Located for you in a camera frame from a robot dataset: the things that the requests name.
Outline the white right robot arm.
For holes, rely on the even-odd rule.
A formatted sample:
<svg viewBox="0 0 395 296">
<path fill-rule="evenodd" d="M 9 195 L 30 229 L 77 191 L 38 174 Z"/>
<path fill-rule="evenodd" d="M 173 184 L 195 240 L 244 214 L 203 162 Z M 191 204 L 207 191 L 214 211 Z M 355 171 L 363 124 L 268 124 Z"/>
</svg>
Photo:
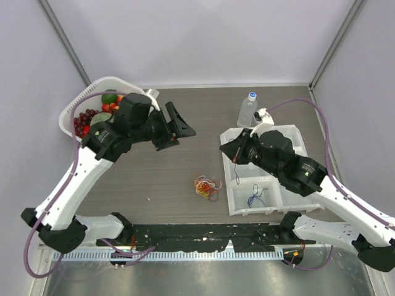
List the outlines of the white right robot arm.
<svg viewBox="0 0 395 296">
<path fill-rule="evenodd" d="M 277 130 L 260 136 L 244 129 L 220 146 L 233 163 L 261 168 L 286 190 L 316 200 L 342 219 L 340 223 L 315 220 L 298 213 L 287 214 L 279 227 L 280 239 L 323 242 L 345 249 L 367 266 L 390 272 L 394 269 L 394 217 L 373 207 L 341 184 L 312 158 L 295 153 L 293 143 Z"/>
</svg>

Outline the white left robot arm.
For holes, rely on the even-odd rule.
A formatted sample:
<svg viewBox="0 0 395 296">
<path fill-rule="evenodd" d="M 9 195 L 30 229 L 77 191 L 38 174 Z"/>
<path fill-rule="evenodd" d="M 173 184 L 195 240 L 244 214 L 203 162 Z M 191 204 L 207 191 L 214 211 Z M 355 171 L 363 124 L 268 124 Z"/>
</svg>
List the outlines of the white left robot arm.
<svg viewBox="0 0 395 296">
<path fill-rule="evenodd" d="M 132 224 L 121 214 L 84 217 L 76 210 L 96 181 L 133 144 L 152 142 L 156 150 L 177 146 L 181 138 L 196 132 L 179 115 L 172 102 L 166 103 L 167 121 L 145 94 L 125 96 L 108 120 L 95 123 L 77 146 L 77 160 L 51 195 L 36 208 L 21 214 L 27 225 L 38 231 L 39 238 L 61 254 L 75 250 L 81 243 L 107 239 L 124 246 L 133 234 Z"/>
</svg>

